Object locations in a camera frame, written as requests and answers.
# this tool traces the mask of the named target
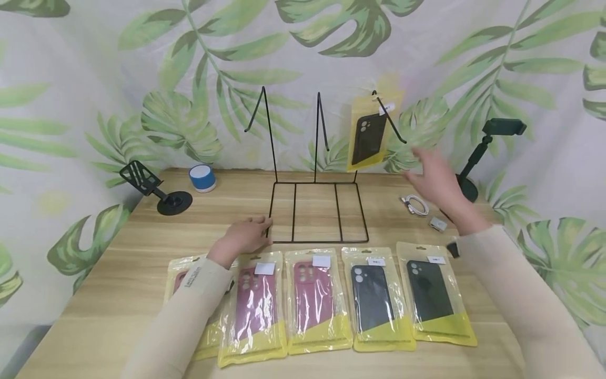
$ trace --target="white cable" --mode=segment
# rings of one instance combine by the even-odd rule
[[[413,205],[410,204],[411,199],[415,199],[416,201],[418,201],[423,206],[423,211],[420,211],[417,208],[413,207]],[[416,195],[408,195],[406,197],[401,197],[400,200],[402,200],[404,205],[408,207],[408,211],[414,215],[427,216],[429,214],[429,206],[427,205],[427,203],[423,201],[422,198]]]

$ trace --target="table surface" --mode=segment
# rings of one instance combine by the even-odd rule
[[[280,180],[306,181],[311,173],[279,173]],[[318,180],[347,181],[351,174],[318,174]],[[156,211],[157,198],[143,198],[125,226],[71,298],[65,311],[19,373],[18,379],[118,378],[160,308],[168,262],[206,252],[228,225],[249,215],[267,214],[273,172],[216,172],[218,185],[210,193],[195,192],[187,171],[162,173],[165,192],[187,190],[191,207],[177,216]],[[445,245],[456,235],[452,223],[444,233],[428,226],[429,218],[409,214],[399,197],[416,193],[397,175],[359,174],[370,242],[352,246],[396,243]],[[355,186],[338,185],[339,211],[345,239],[363,239]],[[276,186],[273,216],[275,240],[290,240],[294,186]],[[334,186],[297,185],[295,239],[339,239]],[[430,215],[446,218],[430,205]],[[476,204],[494,221],[490,205]],[[265,251],[289,251],[344,244],[275,244]],[[450,260],[478,347],[419,342],[416,352],[357,353],[353,350],[297,355],[283,360],[216,367],[216,360],[192,363],[187,378],[521,378],[523,359],[511,330],[461,260]]]

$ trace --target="black metal display stand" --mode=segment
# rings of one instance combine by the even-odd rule
[[[327,152],[330,151],[330,148],[328,146],[328,136],[326,134],[326,124],[324,122],[324,109],[322,108],[322,98],[320,96],[320,93],[318,92],[318,101],[317,101],[317,106],[316,106],[316,144],[315,144],[315,157],[314,157],[314,163],[313,163],[313,181],[310,181],[310,182],[281,181],[278,179],[278,166],[276,164],[276,152],[275,152],[274,145],[273,145],[273,134],[271,131],[271,119],[270,119],[270,113],[269,113],[269,105],[267,103],[267,95],[265,93],[264,86],[261,88],[261,93],[259,94],[259,99],[257,100],[257,105],[255,106],[255,111],[253,112],[252,117],[250,118],[248,127],[244,130],[244,132],[248,132],[250,130],[250,128],[252,127],[253,121],[255,120],[255,116],[257,114],[257,110],[259,108],[259,104],[261,103],[262,98],[265,101],[265,111],[267,112],[267,126],[269,128],[269,137],[270,137],[270,142],[271,142],[271,157],[273,158],[273,172],[274,172],[274,176],[275,176],[273,187],[271,189],[271,202],[270,202],[270,207],[269,207],[269,217],[271,217],[271,212],[273,210],[273,200],[274,200],[275,193],[276,193],[276,185],[277,184],[289,184],[294,187],[293,188],[293,222],[292,222],[290,240],[274,241],[273,243],[275,243],[275,244],[281,244],[281,243],[344,243],[344,244],[349,244],[349,243],[366,243],[366,242],[368,242],[370,239],[368,237],[368,227],[366,225],[366,218],[364,217],[364,207],[362,206],[362,198],[360,197],[360,190],[359,190],[358,184],[356,182],[356,178],[358,177],[358,171],[356,171],[356,173],[354,174],[353,181],[350,181],[350,182],[349,181],[346,181],[346,182],[318,181],[318,136],[319,136],[320,120],[322,120],[322,131],[324,133],[324,146],[325,146]],[[389,117],[389,113],[383,106],[383,103],[381,102],[381,100],[378,97],[377,97],[377,100],[379,101],[379,104],[381,105],[383,112],[385,112],[387,114],[387,119],[389,120],[391,127],[393,128],[394,132],[396,133],[396,136],[398,137],[398,139],[400,141],[402,141],[403,143],[406,143],[406,141],[404,139],[402,139],[402,137],[396,130],[396,126],[393,124],[393,121]],[[333,186],[333,188],[335,189],[335,203],[336,203],[336,209],[337,209],[337,218],[339,221],[339,236],[341,237],[339,240],[313,240],[313,241],[295,240],[295,215],[296,215],[296,208],[297,208],[297,186]],[[341,209],[339,207],[339,195],[338,195],[338,191],[337,191],[337,186],[355,186],[356,193],[358,195],[358,204],[360,205],[360,214],[362,216],[362,222],[364,224],[364,234],[365,234],[364,239],[346,240],[343,238],[343,226],[342,226],[343,222],[341,220]]]

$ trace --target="black phone case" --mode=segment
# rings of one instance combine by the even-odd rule
[[[394,320],[385,271],[381,266],[353,266],[353,302],[358,319],[358,333]]]
[[[454,314],[438,264],[409,261],[406,268],[419,322]]]
[[[387,114],[378,113],[360,117],[356,125],[356,138],[353,144],[351,164],[358,164],[381,150],[381,141],[385,132]]]

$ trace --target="yellow packaging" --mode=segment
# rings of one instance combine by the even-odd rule
[[[282,253],[241,255],[222,314],[219,367],[285,358]]]
[[[334,249],[284,254],[288,353],[350,349],[353,336]]]
[[[353,315],[353,349],[416,350],[391,249],[344,247],[341,258]]]
[[[353,99],[348,172],[381,163],[387,153],[391,124],[377,97],[381,99],[391,120],[398,121],[402,92],[379,92],[376,95]]]
[[[166,281],[166,290],[164,292],[164,304],[168,302],[171,296],[173,296],[174,292],[179,288],[181,281],[185,278],[187,271],[194,265],[194,263],[200,259],[205,257],[206,254],[203,254],[199,257],[185,257],[179,258],[176,260],[172,260],[168,264],[168,280]],[[236,264],[232,265],[231,269],[234,270]],[[200,342],[198,342],[198,346],[196,347],[196,352],[194,353],[191,360],[199,361],[206,358],[216,357],[219,353],[219,345],[221,343],[221,338],[223,337],[223,331],[221,330],[221,313],[223,312],[225,305],[227,304],[228,296],[223,296],[219,306],[215,309],[215,312],[210,316],[208,321],[206,322],[206,328],[202,333],[202,337],[200,338]]]
[[[397,253],[415,339],[477,346],[446,248],[398,242]]]

